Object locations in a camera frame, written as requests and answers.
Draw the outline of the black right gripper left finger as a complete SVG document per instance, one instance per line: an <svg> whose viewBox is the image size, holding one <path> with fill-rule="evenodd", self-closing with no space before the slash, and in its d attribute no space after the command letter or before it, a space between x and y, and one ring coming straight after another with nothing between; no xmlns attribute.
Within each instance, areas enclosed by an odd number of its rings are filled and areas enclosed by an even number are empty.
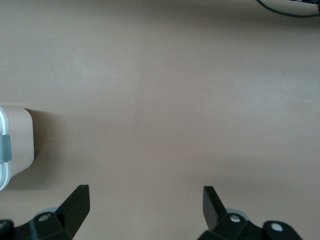
<svg viewBox="0 0 320 240"><path fill-rule="evenodd" d="M79 185L55 211L14 229L14 240L73 240L90 211L90 189Z"/></svg>

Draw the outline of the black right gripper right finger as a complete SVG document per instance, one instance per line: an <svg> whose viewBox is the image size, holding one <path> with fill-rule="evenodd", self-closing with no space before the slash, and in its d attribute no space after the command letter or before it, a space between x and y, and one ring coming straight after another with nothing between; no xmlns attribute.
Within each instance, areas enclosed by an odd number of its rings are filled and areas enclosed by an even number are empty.
<svg viewBox="0 0 320 240"><path fill-rule="evenodd" d="M208 230L197 240L303 240L287 223L269 220L258 227L240 211L227 211L212 186L203 187L202 212Z"/></svg>

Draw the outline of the white container lid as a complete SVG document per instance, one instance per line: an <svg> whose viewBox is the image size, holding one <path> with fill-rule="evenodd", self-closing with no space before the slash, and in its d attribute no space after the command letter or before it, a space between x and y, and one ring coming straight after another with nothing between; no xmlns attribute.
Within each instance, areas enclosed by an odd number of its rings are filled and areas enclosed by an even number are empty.
<svg viewBox="0 0 320 240"><path fill-rule="evenodd" d="M0 191L4 190L11 179L12 147L9 135L9 121L0 106Z"/></svg>

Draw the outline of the pink plastic storage box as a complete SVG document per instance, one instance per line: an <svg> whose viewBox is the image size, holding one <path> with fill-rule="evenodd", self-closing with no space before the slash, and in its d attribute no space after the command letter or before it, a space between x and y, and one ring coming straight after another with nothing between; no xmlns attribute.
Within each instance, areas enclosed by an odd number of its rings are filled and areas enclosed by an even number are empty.
<svg viewBox="0 0 320 240"><path fill-rule="evenodd" d="M30 113L21 107L5 107L8 119L8 134L11 139L11 176L26 170L33 163L34 131Z"/></svg>

